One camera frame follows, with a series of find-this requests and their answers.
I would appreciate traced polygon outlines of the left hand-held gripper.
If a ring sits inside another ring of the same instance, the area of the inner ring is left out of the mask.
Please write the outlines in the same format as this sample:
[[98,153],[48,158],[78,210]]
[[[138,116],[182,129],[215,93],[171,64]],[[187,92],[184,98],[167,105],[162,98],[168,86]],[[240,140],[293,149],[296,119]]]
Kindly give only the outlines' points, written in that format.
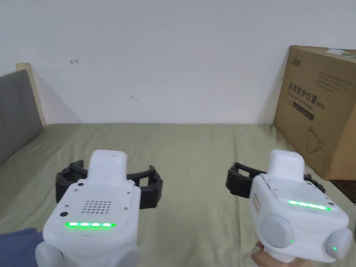
[[77,160],[57,173],[55,190],[57,206],[35,251],[39,267],[138,265],[139,208],[156,208],[163,190],[153,165],[127,175],[127,154],[95,150],[88,170]]

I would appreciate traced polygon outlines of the person's right hand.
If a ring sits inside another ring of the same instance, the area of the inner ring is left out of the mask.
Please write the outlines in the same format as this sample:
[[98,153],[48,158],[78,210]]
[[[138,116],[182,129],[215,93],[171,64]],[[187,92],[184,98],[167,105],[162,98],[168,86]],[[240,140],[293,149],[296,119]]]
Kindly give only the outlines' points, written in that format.
[[258,251],[251,255],[253,262],[259,267],[271,267],[273,258],[264,251],[264,245],[258,241],[255,243],[255,247],[258,248]]

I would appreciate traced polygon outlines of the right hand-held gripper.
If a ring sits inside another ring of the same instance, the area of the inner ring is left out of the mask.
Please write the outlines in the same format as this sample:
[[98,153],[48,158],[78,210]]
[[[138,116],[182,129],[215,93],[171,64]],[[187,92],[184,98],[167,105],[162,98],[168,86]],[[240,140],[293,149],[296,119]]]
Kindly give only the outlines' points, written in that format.
[[273,150],[267,172],[235,162],[225,186],[232,195],[249,198],[257,237],[273,258],[343,259],[352,240],[348,215],[304,170],[300,154]]

